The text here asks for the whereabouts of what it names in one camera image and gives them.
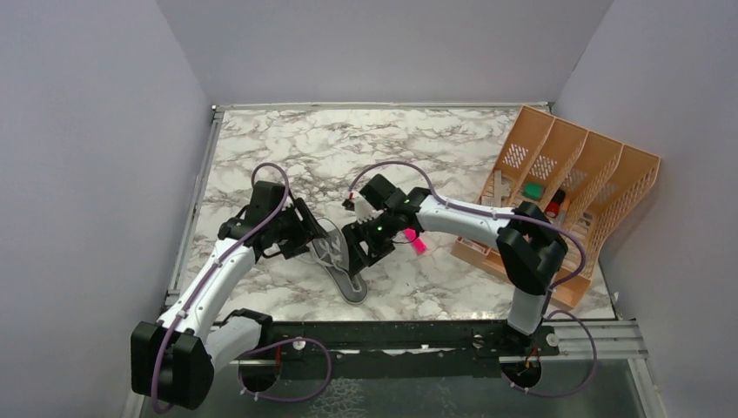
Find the purple cable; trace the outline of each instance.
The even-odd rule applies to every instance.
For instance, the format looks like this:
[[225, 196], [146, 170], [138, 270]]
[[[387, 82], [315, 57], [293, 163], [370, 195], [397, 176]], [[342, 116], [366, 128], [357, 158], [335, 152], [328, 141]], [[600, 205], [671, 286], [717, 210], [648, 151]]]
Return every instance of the purple cable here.
[[472, 209], [470, 207], [456, 205], [453, 202], [449, 202], [449, 201], [441, 198], [438, 195], [438, 193], [436, 193], [436, 189], [435, 189], [435, 187], [433, 187], [433, 182], [431, 181], [431, 178], [428, 177], [428, 174], [426, 172], [424, 172], [422, 168], [418, 167], [417, 165], [415, 165], [413, 163], [408, 163], [406, 161], [390, 160], [390, 161], [382, 161], [382, 162], [379, 162], [379, 163], [376, 163], [376, 164], [369, 165], [364, 170], [362, 170], [359, 173], [359, 175], [356, 176], [356, 178], [353, 180], [353, 182], [351, 183], [351, 185], [348, 186], [348, 191], [351, 192], [353, 190], [353, 188], [356, 186], [356, 183], [359, 182], [359, 179], [361, 179], [367, 172], [369, 172], [370, 170], [373, 170], [373, 169], [375, 169], [377, 167], [381, 167], [382, 165], [404, 165], [405, 167], [410, 167], [413, 170], [415, 170], [416, 172], [419, 172], [420, 175], [423, 176], [423, 179], [426, 180], [426, 183], [428, 184], [428, 189], [431, 191], [431, 194], [436, 198], [436, 200], [438, 200], [440, 203], [442, 203], [445, 206], [450, 207], [452, 209], [456, 209], [456, 210], [462, 211], [462, 212], [471, 213], [473, 215], [487, 216], [489, 218], [521, 220], [523, 222], [528, 222], [528, 223], [531, 223], [531, 224], [535, 224], [535, 225], [538, 225], [538, 226], [543, 226], [545, 228], [551, 229], [553, 231], [556, 231], [557, 233], [560, 233], [561, 235], [564, 235], [565, 237], [569, 238], [570, 240], [572, 240], [572, 242], [574, 243], [574, 245], [577, 247], [577, 249], [580, 252], [580, 256], [581, 256], [580, 263], [577, 266], [577, 268], [574, 269], [573, 272], [571, 272], [569, 275], [567, 275], [566, 277], [562, 278], [561, 280], [555, 281], [549, 287], [549, 289], [553, 290], [557, 286], [560, 286], [560, 285], [562, 285], [562, 284], [570, 281], [577, 274], [581, 273], [582, 270], [584, 270], [584, 264], [586, 262], [586, 254], [585, 254], [584, 246], [569, 231], [566, 231], [566, 230], [564, 230], [564, 229], [562, 229], [562, 228], [560, 228], [560, 227], [558, 227], [556, 225], [549, 224], [548, 222], [544, 222], [542, 220], [528, 218], [527, 216], [511, 215], [511, 214], [507, 214], [507, 213], [495, 213], [495, 214], [493, 214], [493, 213], [491, 213], [489, 211], [481, 211], [479, 209]]
[[550, 320], [551, 317], [553, 317], [556, 314], [565, 314], [569, 318], [571, 318], [572, 320], [575, 320], [581, 326], [581, 329], [583, 329], [584, 332], [587, 334], [587, 337], [589, 339], [589, 343], [592, 345], [592, 368], [589, 370], [589, 374], [584, 379], [584, 381], [582, 381], [582, 383], [580, 383], [576, 388], [571, 389], [571, 390], [569, 390], [567, 392], [564, 392], [564, 393], [561, 393], [561, 394], [547, 394], [547, 393], [544, 393], [544, 392], [537, 392], [535, 390], [530, 390], [530, 389], [526, 390], [525, 388], [521, 388], [520, 386], [518, 386], [515, 383], [513, 383], [512, 381], [510, 381], [510, 379], [505, 374], [502, 374], [503, 376], [505, 376], [505, 379], [507, 379], [507, 381], [510, 382], [510, 387], [511, 388], [515, 388], [515, 389], [517, 389], [520, 392], [523, 392], [525, 394], [531, 394], [533, 396], [538, 396], [540, 398], [549, 398], [549, 399], [551, 399], [551, 398], [564, 398], [564, 397], [567, 397], [567, 396], [571, 396], [572, 394], [578, 394], [579, 392], [581, 392], [582, 390], [584, 390], [584, 388], [586, 388], [590, 383], [592, 383], [592, 379], [594, 379], [594, 375], [597, 373], [597, 347], [594, 345], [594, 337], [592, 336], [592, 333], [589, 331], [589, 328], [587, 328], [587, 326], [584, 325], [584, 322], [582, 320], [580, 320], [579, 318], [577, 318], [576, 316], [574, 316], [573, 314], [571, 314], [571, 313], [569, 313], [567, 311], [562, 311], [560, 309], [557, 309], [557, 310], [551, 312], [546, 317], [546, 319], [547, 320]]
[[315, 396], [318, 396], [321, 394], [325, 388], [328, 387], [328, 383], [331, 382], [331, 374], [333, 372], [333, 364], [331, 362], [331, 353], [328, 351], [328, 348], [325, 348], [323, 344], [320, 343], [318, 340], [314, 340], [312, 338], [303, 338], [303, 337], [297, 337], [297, 338], [291, 338], [289, 340], [282, 340], [277, 341], [273, 344], [270, 344], [268, 346], [260, 347], [251, 351], [245, 352], [243, 355], [251, 355], [251, 354], [259, 354], [263, 353], [264, 351], [271, 350], [275, 347], [284, 346], [284, 344], [289, 344], [291, 342], [295, 341], [306, 341], [311, 342], [315, 344], [316, 346], [320, 347], [321, 350], [323, 350], [323, 354], [325, 354], [325, 359], [328, 361], [328, 372], [325, 374], [325, 379], [323, 380], [323, 383], [320, 385], [318, 389], [316, 389], [311, 394], [306, 394], [305, 396], [300, 396], [297, 398], [280, 398], [277, 396], [271, 396], [268, 394], [260, 394], [260, 393], [253, 393], [249, 389], [246, 388], [243, 381], [243, 376], [241, 375], [241, 371], [238, 371], [238, 384], [241, 385], [241, 389], [243, 390], [243, 393], [250, 394], [251, 396], [254, 396], [256, 399], [266, 399], [268, 401], [275, 401], [275, 402], [283, 402], [283, 403], [296, 403], [296, 402], [304, 402], [307, 400], [310, 400], [311, 398], [314, 398]]
[[[190, 294], [190, 297], [187, 298], [187, 300], [184, 302], [182, 309], [179, 311], [183, 313], [183, 315], [187, 315], [187, 312], [190, 310], [190, 307], [192, 306], [192, 303], [198, 298], [200, 295], [200, 292], [205, 287], [205, 284], [210, 280], [211, 276], [215, 273], [216, 270], [218, 270], [218, 266], [222, 265], [226, 260], [228, 260], [228, 257], [236, 251], [240, 246], [246, 242], [247, 239], [251, 238], [253, 234], [257, 233], [261, 230], [266, 224], [272, 221], [275, 216], [277, 216], [281, 211], [282, 207], [285, 206], [285, 203], [287, 201], [287, 198], [290, 195], [290, 180], [287, 178], [287, 173], [285, 170], [282, 169], [282, 167], [274, 164], [274, 163], [261, 163], [254, 168], [254, 171], [252, 172], [252, 185], [255, 183], [256, 179], [256, 173], [262, 168], [262, 167], [273, 167], [276, 168], [279, 174], [282, 175], [282, 179], [285, 181], [285, 192], [282, 194], [282, 200], [279, 202], [279, 205], [277, 206], [272, 213], [269, 214], [264, 220], [261, 221], [256, 227], [254, 227], [252, 230], [250, 230], [246, 235], [244, 235], [241, 239], [236, 241], [232, 246], [230, 246], [227, 250], [223, 252], [223, 255], [218, 257], [218, 262], [213, 263], [213, 265], [205, 272], [205, 275], [203, 276], [203, 279], [198, 283], [198, 285], [195, 287], [195, 289], [192, 291], [192, 294]], [[161, 373], [161, 367], [162, 362], [164, 360], [164, 352], [166, 351], [166, 346], [169, 343], [169, 340], [171, 339], [171, 335], [174, 334], [174, 329], [177, 328], [177, 325], [179, 325], [179, 322], [182, 320], [182, 316], [179, 314], [174, 318], [174, 320], [171, 322], [171, 325], [169, 325], [169, 328], [166, 330], [166, 334], [164, 334], [164, 339], [162, 340], [161, 346], [159, 347], [159, 351], [157, 353], [157, 359], [154, 362], [154, 371], [153, 376], [151, 377], [151, 405], [153, 406], [154, 412], [157, 414], [164, 414], [166, 412], [169, 412], [172, 407], [174, 407], [173, 404], [169, 404], [166, 407], [159, 406], [159, 374]]]

